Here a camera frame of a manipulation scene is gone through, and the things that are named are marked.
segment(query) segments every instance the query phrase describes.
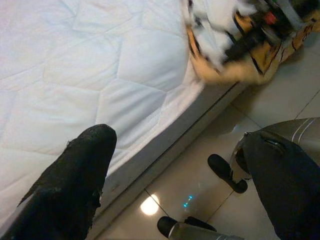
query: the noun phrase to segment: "tile grout line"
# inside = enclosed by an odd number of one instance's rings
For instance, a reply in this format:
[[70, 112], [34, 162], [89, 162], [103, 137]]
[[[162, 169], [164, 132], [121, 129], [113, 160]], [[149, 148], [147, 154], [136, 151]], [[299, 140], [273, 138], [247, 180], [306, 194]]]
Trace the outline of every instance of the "tile grout line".
[[256, 124], [259, 128], [263, 128], [262, 126], [260, 126], [260, 124], [258, 124], [256, 121], [254, 121], [250, 116], [248, 116], [245, 112], [243, 112], [242, 110], [240, 110], [239, 108], [237, 108], [233, 103], [231, 103], [231, 106], [234, 107], [236, 110], [238, 110], [240, 113], [242, 113], [244, 116], [246, 116], [248, 119], [250, 119], [254, 124]]
[[232, 191], [226, 198], [225, 200], [220, 204], [220, 206], [209, 216], [209, 218], [205, 221], [208, 223], [208, 221], [215, 215], [215, 213], [222, 207], [222, 205], [228, 200], [228, 198], [233, 194], [235, 191]]
[[152, 198], [152, 200], [160, 207], [160, 209], [161, 209], [168, 217], [170, 217], [169, 214], [164, 210], [164, 208], [163, 208], [159, 203], [157, 203], [157, 201], [151, 196], [151, 194], [147, 191], [146, 188], [144, 189], [144, 191]]
[[304, 106], [304, 108], [297, 114], [297, 116], [294, 119], [297, 119], [299, 115], [307, 108], [307, 106], [312, 102], [312, 100], [320, 93], [320, 90], [318, 90], [315, 95], [311, 98], [311, 100]]

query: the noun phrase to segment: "tile floor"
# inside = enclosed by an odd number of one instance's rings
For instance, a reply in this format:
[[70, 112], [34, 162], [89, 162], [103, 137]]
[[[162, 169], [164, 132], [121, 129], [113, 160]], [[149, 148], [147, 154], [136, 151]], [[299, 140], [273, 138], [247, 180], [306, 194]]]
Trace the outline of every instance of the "tile floor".
[[244, 91], [181, 154], [99, 240], [164, 240], [157, 221], [194, 216], [219, 232], [247, 240], [278, 240], [253, 182], [244, 194], [232, 192], [207, 166], [212, 153], [229, 159], [247, 131], [281, 121], [320, 117], [320, 40], [311, 35], [305, 47], [283, 64], [268, 84]]

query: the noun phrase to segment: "floor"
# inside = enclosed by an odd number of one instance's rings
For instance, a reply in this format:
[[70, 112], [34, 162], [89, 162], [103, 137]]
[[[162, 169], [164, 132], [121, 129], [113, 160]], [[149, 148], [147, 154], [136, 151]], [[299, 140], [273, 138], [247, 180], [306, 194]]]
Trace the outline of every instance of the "floor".
[[216, 153], [229, 159], [244, 132], [295, 118], [320, 117], [320, 40], [284, 63], [268, 84], [244, 91], [135, 202], [115, 219], [99, 240], [164, 240], [157, 221], [170, 216], [199, 218], [219, 232], [247, 240], [278, 240], [252, 181], [238, 194], [207, 166]]

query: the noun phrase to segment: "quilted mattress cover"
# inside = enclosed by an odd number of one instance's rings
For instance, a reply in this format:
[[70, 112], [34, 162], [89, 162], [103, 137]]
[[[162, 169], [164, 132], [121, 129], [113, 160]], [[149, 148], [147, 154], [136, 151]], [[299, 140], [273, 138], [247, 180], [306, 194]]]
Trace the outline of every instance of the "quilted mattress cover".
[[115, 129], [112, 175], [202, 89], [178, 0], [0, 1], [0, 225], [84, 129]]

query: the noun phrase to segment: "bed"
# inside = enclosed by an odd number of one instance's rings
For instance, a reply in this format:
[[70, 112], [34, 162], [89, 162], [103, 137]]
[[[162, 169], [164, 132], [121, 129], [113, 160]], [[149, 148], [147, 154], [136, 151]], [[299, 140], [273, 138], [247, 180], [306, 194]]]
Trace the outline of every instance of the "bed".
[[244, 89], [199, 81], [177, 0], [1, 1], [0, 64], [0, 225], [68, 141], [104, 123], [118, 142], [91, 238]]

